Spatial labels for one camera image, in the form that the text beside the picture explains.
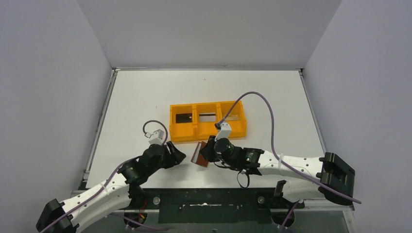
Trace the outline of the brown leather card holder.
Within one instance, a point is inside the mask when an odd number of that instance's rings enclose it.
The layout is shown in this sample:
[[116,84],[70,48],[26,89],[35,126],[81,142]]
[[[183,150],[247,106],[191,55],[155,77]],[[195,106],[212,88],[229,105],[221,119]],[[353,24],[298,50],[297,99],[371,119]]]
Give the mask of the brown leather card holder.
[[205,145],[206,145],[206,142],[204,142],[204,141],[198,142],[198,144],[197,144],[197,146],[196,146],[196,148],[195,148],[195,151],[194,151],[194,153],[193,153],[193,156],[192,156],[192,158],[191,158],[190,161],[191,161],[192,163],[198,165],[198,166],[207,168],[209,162],[208,162],[208,161],[203,157],[203,155],[200,153],[200,150],[203,149],[203,148],[205,147]]

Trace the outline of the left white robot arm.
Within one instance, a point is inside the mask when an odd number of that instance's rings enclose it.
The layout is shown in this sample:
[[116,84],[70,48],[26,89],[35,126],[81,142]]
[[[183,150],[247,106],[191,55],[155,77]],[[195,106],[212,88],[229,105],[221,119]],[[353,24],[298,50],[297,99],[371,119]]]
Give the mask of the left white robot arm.
[[160,169],[179,165],[186,155],[168,141],[151,144],[142,155],[124,161],[98,185],[75,197],[49,201],[36,223],[40,233],[80,233],[85,228],[144,198],[141,185]]

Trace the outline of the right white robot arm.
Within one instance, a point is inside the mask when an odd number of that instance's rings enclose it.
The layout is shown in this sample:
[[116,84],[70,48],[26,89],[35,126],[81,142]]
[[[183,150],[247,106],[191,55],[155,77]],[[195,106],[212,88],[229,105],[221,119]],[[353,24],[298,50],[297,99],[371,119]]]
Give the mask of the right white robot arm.
[[355,170],[335,153],[322,157],[294,157],[277,155],[257,148],[234,146],[228,138],[210,136],[199,150],[206,161],[221,162],[222,168],[246,175],[279,175],[283,180],[277,193],[288,202],[305,199],[326,200],[350,206],[359,203],[353,197]]

